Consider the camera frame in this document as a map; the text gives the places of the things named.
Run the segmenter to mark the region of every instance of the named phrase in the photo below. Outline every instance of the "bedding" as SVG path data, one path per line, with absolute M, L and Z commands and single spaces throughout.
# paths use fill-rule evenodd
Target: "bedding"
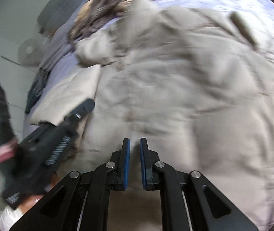
M 84 66 L 104 66 L 81 152 L 68 159 L 59 174 L 94 169 L 108 161 L 110 154 L 120 149 L 123 138 L 129 137 L 130 188 L 111 193 L 108 230 L 160 230 L 159 193 L 141 190 L 137 143 L 147 137 L 149 147 L 158 151 L 162 160 L 184 172 L 199 169 L 260 230 L 268 230 L 274 222 L 274 5 L 268 0 L 266 7 L 263 0 L 141 1 L 133 2 L 140 6 L 127 16 L 77 43 Z M 170 5 L 195 9 L 158 9 Z M 197 9 L 204 7 L 216 11 Z M 241 15 L 233 10 L 250 13 Z M 251 14 L 256 25 L 265 23 L 267 30 L 252 27 L 244 37 L 242 28 Z M 172 30 L 160 34 L 150 30 L 156 19 L 159 29 Z M 132 30 L 139 20 L 144 23 Z M 189 28 L 182 28 L 183 22 L 190 22 Z M 208 41 L 200 41 L 204 45 L 195 46 L 198 41 L 170 33 L 178 30 L 187 30 L 196 39 L 207 33 L 213 41 L 208 45 Z M 109 37 L 110 44 L 91 47 L 97 46 L 91 42 L 102 44 L 103 37 Z M 183 44 L 167 48 L 178 42 L 173 37 L 191 44 L 194 51 L 187 53 Z M 211 44 L 218 39 L 221 44 L 214 44 L 212 51 Z M 157 55 L 144 51 L 145 46 Z M 173 55 L 168 52 L 171 49 L 179 52 Z M 233 58 L 242 57 L 241 53 L 247 61 Z M 185 69 L 183 60 L 188 60 L 191 69 Z M 35 108 L 78 63 L 76 53 L 69 52 L 55 64 L 43 96 L 25 118 L 25 136 L 33 131 L 29 119 Z

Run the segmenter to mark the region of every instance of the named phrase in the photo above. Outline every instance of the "beige clothing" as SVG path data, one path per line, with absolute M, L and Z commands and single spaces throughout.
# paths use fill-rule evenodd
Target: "beige clothing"
M 274 25 L 249 30 L 245 16 L 134 0 L 77 44 L 85 66 L 103 67 L 83 152 L 59 173 L 94 170 L 130 138 L 129 189 L 111 193 L 108 230 L 161 230 L 159 193 L 142 190 L 141 137 L 176 170 L 202 172 L 260 230 L 274 222 Z

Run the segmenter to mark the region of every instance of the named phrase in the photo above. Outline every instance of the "silver bolt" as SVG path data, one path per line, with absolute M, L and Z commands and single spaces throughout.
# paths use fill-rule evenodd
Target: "silver bolt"
M 116 166 L 116 164 L 112 161 L 106 163 L 107 168 L 114 168 L 115 166 Z
M 75 178 L 77 178 L 78 176 L 79 176 L 79 173 L 78 173 L 77 171 L 70 172 L 70 177 L 71 177 L 72 179 L 75 179 Z
M 192 172 L 191 172 L 191 176 L 192 176 L 193 178 L 198 179 L 198 178 L 201 177 L 201 174 L 200 174 L 200 172 L 198 172 L 198 171 L 192 171 Z
M 157 166 L 157 167 L 164 167 L 165 163 L 162 162 L 162 161 L 157 161 L 157 162 L 155 162 L 155 166 Z

